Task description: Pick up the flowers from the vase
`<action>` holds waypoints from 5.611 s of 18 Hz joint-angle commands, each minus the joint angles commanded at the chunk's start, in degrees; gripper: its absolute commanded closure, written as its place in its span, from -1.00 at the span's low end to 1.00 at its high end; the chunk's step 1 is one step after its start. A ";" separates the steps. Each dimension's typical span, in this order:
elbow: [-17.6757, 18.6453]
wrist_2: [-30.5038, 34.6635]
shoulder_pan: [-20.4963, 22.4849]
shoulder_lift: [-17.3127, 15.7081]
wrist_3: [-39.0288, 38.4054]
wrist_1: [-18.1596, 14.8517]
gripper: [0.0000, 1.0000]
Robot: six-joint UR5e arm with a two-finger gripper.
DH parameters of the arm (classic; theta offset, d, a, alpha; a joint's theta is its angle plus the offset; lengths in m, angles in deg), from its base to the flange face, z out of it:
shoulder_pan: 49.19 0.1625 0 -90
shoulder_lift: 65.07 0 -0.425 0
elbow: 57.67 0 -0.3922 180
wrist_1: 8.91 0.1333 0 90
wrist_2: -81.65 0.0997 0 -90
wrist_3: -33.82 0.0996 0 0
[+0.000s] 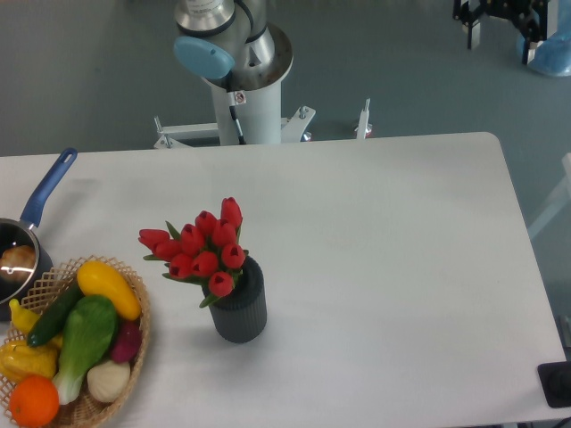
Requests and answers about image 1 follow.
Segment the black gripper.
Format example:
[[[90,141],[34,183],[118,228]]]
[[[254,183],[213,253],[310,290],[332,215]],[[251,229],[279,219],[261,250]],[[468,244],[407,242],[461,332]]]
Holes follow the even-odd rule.
[[[523,38],[521,63],[531,60],[534,46],[541,41],[541,30],[548,29],[548,1],[532,0],[456,0],[452,6],[452,18],[461,21],[468,31],[468,49],[480,45],[480,20],[488,16],[510,21]]]

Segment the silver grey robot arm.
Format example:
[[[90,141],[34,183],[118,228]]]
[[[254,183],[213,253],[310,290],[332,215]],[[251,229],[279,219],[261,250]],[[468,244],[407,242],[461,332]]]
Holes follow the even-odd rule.
[[[521,62],[530,64],[559,26],[557,1],[455,1],[452,18],[479,44],[483,15],[511,22],[523,38]],[[188,71],[228,92],[253,91],[281,81],[293,63],[287,36],[268,23],[265,1],[178,1],[180,35],[173,51]]]

